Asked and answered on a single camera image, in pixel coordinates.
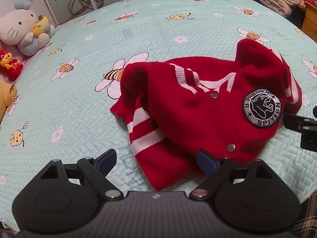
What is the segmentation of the red knit varsity jacket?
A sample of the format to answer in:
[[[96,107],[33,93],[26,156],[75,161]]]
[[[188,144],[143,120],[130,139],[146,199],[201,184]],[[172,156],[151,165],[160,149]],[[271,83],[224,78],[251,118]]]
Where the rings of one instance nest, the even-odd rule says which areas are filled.
[[[132,152],[161,191],[198,171],[197,151],[250,163],[296,114],[302,91],[281,54],[242,39],[233,61],[210,57],[134,62],[111,112],[127,125]]]

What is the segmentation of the plaid dark bed sheet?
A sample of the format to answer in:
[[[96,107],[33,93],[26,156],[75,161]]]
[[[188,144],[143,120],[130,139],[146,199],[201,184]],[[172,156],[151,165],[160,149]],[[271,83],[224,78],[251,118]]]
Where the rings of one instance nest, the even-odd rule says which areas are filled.
[[[293,231],[301,238],[317,238],[316,191],[301,204],[301,212]]]

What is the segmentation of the wooden orange cabinet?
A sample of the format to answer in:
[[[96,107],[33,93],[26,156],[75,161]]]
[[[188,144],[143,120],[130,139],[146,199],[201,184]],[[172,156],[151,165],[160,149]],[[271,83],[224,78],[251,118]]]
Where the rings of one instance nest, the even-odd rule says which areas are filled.
[[[312,40],[317,42],[317,9],[310,2],[305,1],[306,12],[302,31]]]

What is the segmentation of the yellow plush toy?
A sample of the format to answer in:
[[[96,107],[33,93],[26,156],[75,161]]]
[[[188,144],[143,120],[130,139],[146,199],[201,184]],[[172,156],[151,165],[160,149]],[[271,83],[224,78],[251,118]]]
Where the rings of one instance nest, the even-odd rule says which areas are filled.
[[[17,88],[12,83],[0,80],[0,121],[2,121],[7,107],[13,102],[17,95]]]

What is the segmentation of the red small plush toy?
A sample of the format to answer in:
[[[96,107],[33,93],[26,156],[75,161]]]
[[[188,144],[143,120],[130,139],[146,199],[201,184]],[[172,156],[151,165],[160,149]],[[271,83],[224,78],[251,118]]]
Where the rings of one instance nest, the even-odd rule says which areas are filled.
[[[22,72],[23,64],[12,57],[12,53],[1,50],[1,72],[11,81],[15,81]]]

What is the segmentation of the white cat plush toy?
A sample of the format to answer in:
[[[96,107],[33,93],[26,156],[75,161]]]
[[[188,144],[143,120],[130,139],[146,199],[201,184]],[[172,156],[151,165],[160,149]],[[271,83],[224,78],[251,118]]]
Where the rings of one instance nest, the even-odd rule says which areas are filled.
[[[1,17],[1,41],[17,46],[27,57],[44,48],[54,34],[54,25],[47,17],[37,16],[26,1],[16,0],[14,10]]]

